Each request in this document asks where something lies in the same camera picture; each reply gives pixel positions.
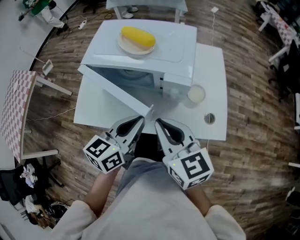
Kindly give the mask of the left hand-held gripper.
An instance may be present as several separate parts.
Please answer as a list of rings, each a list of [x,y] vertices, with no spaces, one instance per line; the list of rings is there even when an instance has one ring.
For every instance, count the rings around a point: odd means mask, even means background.
[[[113,124],[109,132],[95,135],[83,148],[89,162],[108,174],[122,166],[128,169],[134,159],[136,143],[145,126],[143,116],[130,116]]]

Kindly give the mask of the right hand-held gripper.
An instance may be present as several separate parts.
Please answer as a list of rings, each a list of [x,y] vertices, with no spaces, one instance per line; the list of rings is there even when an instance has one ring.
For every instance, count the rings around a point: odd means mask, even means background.
[[[207,181],[214,167],[206,148],[201,148],[190,128],[178,121],[160,118],[155,129],[168,173],[182,189],[189,189]],[[173,146],[181,149],[173,152]]]

